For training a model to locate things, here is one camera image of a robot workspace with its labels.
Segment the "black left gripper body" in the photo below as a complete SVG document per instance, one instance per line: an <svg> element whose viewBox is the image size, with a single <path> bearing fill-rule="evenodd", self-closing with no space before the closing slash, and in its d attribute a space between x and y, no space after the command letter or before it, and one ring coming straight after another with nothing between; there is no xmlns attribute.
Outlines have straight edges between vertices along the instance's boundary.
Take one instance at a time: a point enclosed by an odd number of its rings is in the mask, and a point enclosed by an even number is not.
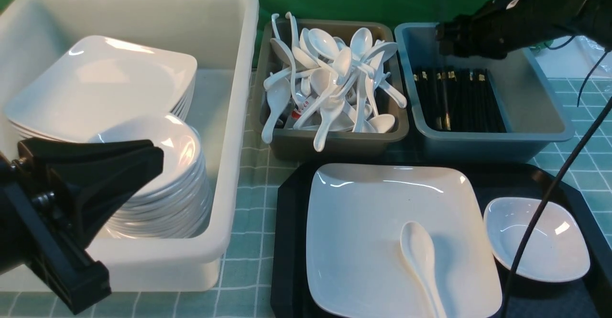
<svg viewBox="0 0 612 318"><path fill-rule="evenodd" d="M111 294L109 271L70 234L55 194L25 163L1 158L1 272L26 266L79 314Z"/></svg>

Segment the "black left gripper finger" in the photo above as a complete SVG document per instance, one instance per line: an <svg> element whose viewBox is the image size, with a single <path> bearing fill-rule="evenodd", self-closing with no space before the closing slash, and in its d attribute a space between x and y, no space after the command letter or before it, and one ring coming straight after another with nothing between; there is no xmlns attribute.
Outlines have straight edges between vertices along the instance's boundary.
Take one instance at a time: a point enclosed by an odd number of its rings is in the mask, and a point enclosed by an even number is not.
<svg viewBox="0 0 612 318"><path fill-rule="evenodd" d="M18 143L26 172L54 194L80 247L164 169L164 152L151 140L68 143L30 138Z"/></svg>

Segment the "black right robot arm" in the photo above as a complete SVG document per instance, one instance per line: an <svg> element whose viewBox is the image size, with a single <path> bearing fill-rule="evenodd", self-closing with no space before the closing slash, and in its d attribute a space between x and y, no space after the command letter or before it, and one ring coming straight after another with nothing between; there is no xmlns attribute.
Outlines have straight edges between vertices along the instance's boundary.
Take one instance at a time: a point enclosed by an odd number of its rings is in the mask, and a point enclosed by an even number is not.
<svg viewBox="0 0 612 318"><path fill-rule="evenodd" d="M611 49L612 0L488 0L436 26L439 54L501 60L540 42L583 35Z"/></svg>

